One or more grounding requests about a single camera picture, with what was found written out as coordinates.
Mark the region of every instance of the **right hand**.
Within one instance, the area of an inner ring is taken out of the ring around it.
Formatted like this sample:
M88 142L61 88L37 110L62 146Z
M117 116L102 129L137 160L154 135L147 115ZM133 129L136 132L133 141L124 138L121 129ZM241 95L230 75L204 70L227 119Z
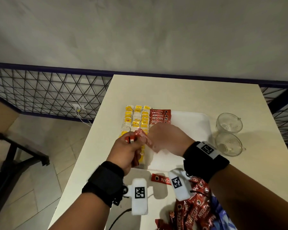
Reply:
M159 152L167 149L174 155L183 156L188 147L195 142L179 127L168 123L157 123L148 132L148 138L152 141L152 149Z

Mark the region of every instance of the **wrist tracker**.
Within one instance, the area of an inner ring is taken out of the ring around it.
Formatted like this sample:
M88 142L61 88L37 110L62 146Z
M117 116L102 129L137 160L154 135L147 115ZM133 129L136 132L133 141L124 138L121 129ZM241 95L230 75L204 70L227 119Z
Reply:
M209 182L212 176L229 164L220 151L207 141L196 141L185 151L184 170L190 176L202 178Z
M124 171L116 164L105 161L92 173L82 193L94 193L109 207L119 205L123 198Z

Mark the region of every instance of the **left hand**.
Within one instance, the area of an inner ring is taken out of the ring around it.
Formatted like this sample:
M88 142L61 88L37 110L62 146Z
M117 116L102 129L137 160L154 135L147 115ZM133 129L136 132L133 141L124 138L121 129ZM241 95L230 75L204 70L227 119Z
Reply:
M131 162L134 158L134 152L137 153L137 158L140 159L141 146L146 142L146 139L143 139L140 136L138 136L137 140L133 143L125 142L125 137L130 135L134 135L134 132L127 132L126 134L119 137L115 141L107 158L107 161L110 161L121 167L125 176L130 172Z

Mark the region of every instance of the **hand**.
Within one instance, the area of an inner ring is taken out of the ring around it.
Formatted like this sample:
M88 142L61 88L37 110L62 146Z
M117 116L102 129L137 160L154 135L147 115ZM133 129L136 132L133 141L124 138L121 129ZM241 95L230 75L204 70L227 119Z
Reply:
M148 138L153 142L152 149L155 152L165 148L177 156L183 156L188 147L195 142L179 127L168 123L153 125L149 129Z
M130 172L131 162L134 158L134 152L137 154L137 159L140 159L141 146L144 144L144 142L146 142L146 139L143 139L142 137L138 137L137 140L133 143L125 142L125 137L130 135L134 135L134 133L130 131L119 137L115 141L107 158L107 161L110 161L121 167L125 176Z

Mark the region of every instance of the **table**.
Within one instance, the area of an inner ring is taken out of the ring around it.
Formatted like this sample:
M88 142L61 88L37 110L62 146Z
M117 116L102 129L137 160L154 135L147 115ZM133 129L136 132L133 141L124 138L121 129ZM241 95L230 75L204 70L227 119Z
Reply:
M244 126L237 136L246 151L228 157L230 163L288 201L288 150L258 85L114 75L50 225L76 200L89 176L106 160L128 104L202 112L209 116L212 132L219 114L239 116ZM150 222L158 217L151 216ZM139 228L146 227L142 221Z

